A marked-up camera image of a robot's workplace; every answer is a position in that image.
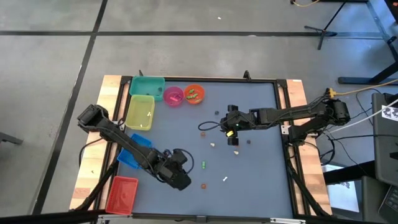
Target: gray floor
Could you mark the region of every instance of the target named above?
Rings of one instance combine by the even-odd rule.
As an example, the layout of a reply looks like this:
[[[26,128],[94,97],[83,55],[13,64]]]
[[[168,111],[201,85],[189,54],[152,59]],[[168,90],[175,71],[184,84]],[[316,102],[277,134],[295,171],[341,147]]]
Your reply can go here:
[[[384,1],[372,1],[389,35],[397,26]],[[92,30],[100,0],[0,0],[0,30]],[[311,7],[288,1],[109,1],[100,30],[227,30],[305,31],[304,25],[323,27],[339,3]],[[379,32],[364,4],[347,4],[331,30]],[[0,131],[25,139],[21,146],[0,147],[0,216],[23,215],[55,138],[68,97],[79,71],[88,37],[0,36]],[[76,117],[95,103],[103,75],[241,77],[302,79],[310,101],[332,87],[339,92],[361,86],[342,86],[342,75],[371,77],[394,59],[383,40],[318,39],[305,37],[97,37],[72,116],[44,212],[66,211],[78,172],[78,151],[86,134]],[[396,93],[396,87],[380,88]],[[359,99],[369,108],[371,92]],[[352,115],[361,112],[355,96],[347,102]],[[369,134],[363,122],[336,133]],[[329,150],[325,138],[317,141]],[[372,139],[343,141],[356,162],[373,159]],[[353,164],[337,145],[335,161]]]

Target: white object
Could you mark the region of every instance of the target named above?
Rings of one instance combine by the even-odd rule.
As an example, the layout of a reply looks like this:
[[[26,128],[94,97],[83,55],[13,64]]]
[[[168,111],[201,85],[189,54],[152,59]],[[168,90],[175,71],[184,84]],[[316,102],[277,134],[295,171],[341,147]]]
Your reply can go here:
[[[361,121],[357,121],[357,122],[355,122],[355,123],[353,123],[353,124],[350,124],[350,125],[347,125],[347,126],[343,126],[343,127],[338,128],[338,129],[336,129],[336,130],[333,130],[333,131],[331,131],[330,133],[335,133],[336,131],[340,131],[340,130],[343,130],[343,129],[345,129],[345,128],[354,126],[355,124],[359,124],[359,123],[362,122],[362,121],[366,121],[367,119],[370,119],[370,118],[376,116],[377,114],[381,113],[381,112],[384,111],[386,108],[388,108],[388,107],[394,105],[394,104],[397,103],[397,102],[398,102],[398,100],[395,100],[394,102],[392,102],[392,103],[390,103],[389,105],[387,105],[384,109],[381,108],[381,110],[379,110],[378,112],[372,114],[371,116],[368,116],[367,118],[364,118],[364,119],[362,119]]]
[[[387,118],[393,121],[398,121],[398,108],[393,108],[393,107],[386,107],[386,106],[381,106],[384,111],[381,113],[381,116],[383,118]]]
[[[341,168],[340,166],[326,165],[322,167],[322,171],[327,172]],[[352,212],[359,212],[355,183],[353,181],[327,185],[327,189],[330,206]]]

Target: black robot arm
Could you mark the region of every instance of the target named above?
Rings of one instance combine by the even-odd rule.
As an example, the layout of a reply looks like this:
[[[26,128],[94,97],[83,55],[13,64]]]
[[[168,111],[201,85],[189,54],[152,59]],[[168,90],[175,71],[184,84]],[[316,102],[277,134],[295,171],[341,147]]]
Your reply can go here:
[[[292,144],[302,144],[307,134],[317,132],[329,124],[341,126],[350,121],[346,103],[331,99],[282,110],[250,109],[249,113],[240,112],[235,105],[228,105],[228,112],[221,119],[220,126],[228,137],[228,144],[232,146],[239,144],[238,131],[268,129],[284,121],[313,118],[301,126],[289,128],[289,143]]]
[[[182,165],[187,161],[183,149],[160,152],[154,148],[140,146],[126,134],[118,125],[108,119],[108,112],[99,105],[89,105],[77,118],[79,127],[86,131],[99,131],[106,141],[116,142],[127,149],[140,166],[150,175],[169,184],[171,187],[183,190],[191,184],[191,179]]]

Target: white label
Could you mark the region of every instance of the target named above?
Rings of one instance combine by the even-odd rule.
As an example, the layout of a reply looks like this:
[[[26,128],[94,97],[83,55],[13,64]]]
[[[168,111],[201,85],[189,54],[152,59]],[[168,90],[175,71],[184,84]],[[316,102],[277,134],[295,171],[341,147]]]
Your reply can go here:
[[[390,106],[386,107],[382,105],[381,109],[383,109],[383,111],[381,112],[381,116],[383,118],[387,118],[393,121],[398,121],[398,108],[393,108]]]

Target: orange object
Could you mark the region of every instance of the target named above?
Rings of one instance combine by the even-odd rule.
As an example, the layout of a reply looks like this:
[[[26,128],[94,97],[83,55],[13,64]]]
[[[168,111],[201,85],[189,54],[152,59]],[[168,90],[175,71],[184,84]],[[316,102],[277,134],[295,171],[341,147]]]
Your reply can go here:
[[[193,96],[194,94],[198,94],[197,97],[187,99],[187,96]],[[205,89],[199,85],[199,84],[191,84],[187,86],[184,90],[184,98],[188,101],[190,104],[198,104],[203,101],[205,98]]]

